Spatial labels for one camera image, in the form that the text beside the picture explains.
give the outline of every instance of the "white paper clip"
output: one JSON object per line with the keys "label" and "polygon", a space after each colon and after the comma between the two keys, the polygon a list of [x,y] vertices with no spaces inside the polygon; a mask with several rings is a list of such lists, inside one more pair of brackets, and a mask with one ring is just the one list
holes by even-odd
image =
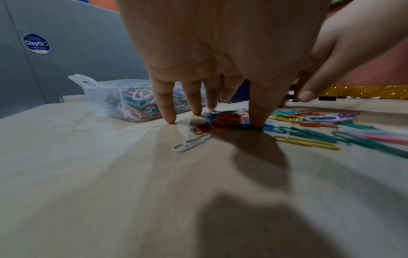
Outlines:
{"label": "white paper clip", "polygon": [[197,145],[200,145],[204,142],[206,142],[206,140],[208,140],[209,138],[211,138],[211,134],[209,133],[205,133],[200,135],[200,137],[198,138],[194,138],[185,142],[182,142],[176,146],[173,147],[173,152],[175,153],[182,153],[185,152],[191,148],[194,148]]}

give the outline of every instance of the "gray wall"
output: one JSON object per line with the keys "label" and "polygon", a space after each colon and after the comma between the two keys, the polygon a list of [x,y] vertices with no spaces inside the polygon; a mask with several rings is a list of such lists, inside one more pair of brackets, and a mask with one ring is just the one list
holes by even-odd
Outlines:
{"label": "gray wall", "polygon": [[40,86],[0,0],[0,118],[45,104]]}
{"label": "gray wall", "polygon": [[34,33],[51,45],[49,54],[43,55],[23,48],[47,103],[59,102],[65,95],[83,94],[67,78],[72,74],[84,74],[98,81],[147,79],[118,13],[76,0],[5,3],[20,41],[25,34]]}

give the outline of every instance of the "wooden table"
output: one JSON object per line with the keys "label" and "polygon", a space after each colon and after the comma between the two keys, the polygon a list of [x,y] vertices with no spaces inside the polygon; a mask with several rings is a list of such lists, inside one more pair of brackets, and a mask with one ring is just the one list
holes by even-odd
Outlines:
{"label": "wooden table", "polygon": [[[408,130],[404,100],[289,106]],[[172,153],[198,119],[134,124],[81,102],[0,120],[0,257],[407,257],[407,159],[223,130]]]}

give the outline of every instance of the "sticker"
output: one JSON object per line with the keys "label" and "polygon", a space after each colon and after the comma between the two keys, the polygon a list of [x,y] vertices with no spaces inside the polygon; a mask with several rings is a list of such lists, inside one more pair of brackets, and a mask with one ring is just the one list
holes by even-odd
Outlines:
{"label": "sticker", "polygon": [[36,34],[25,35],[23,43],[26,48],[37,54],[48,54],[51,48],[45,38]]}

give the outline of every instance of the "plastic container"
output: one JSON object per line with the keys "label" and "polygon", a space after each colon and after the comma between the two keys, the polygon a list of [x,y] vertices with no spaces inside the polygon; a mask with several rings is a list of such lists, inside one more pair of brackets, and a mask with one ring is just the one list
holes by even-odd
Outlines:
{"label": "plastic container", "polygon": [[[97,82],[81,74],[70,75],[68,78],[83,88],[92,112],[98,116],[111,116],[130,122],[146,122],[162,117],[153,98],[149,80]],[[174,87],[173,99],[177,114],[190,110],[179,82]],[[203,86],[201,104],[206,105]]]}

